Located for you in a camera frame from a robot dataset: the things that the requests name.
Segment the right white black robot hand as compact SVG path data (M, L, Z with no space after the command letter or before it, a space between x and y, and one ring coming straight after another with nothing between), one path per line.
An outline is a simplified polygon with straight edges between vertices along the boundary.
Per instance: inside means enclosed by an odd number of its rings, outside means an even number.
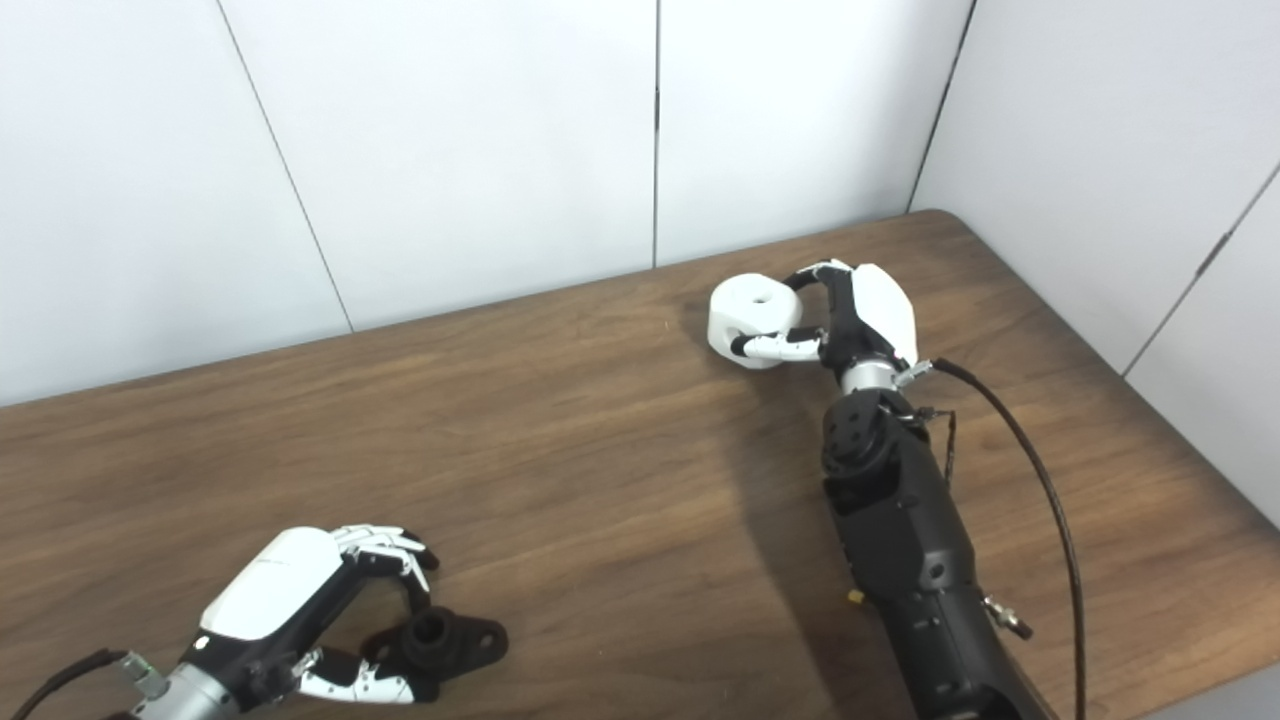
M710 296L707 342L740 366L818 363L842 393L899 389L920 355L911 300L876 264L826 259L782 281L735 275Z

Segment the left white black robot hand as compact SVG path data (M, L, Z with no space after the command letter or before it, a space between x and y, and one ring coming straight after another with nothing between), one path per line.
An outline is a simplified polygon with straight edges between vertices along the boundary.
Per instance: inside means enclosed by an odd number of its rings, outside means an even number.
M410 610L430 605L438 557L401 527L283 530L204 610L179 666L218 683L238 714L298 692L357 705L425 705L433 682L319 644L372 579L398 580Z

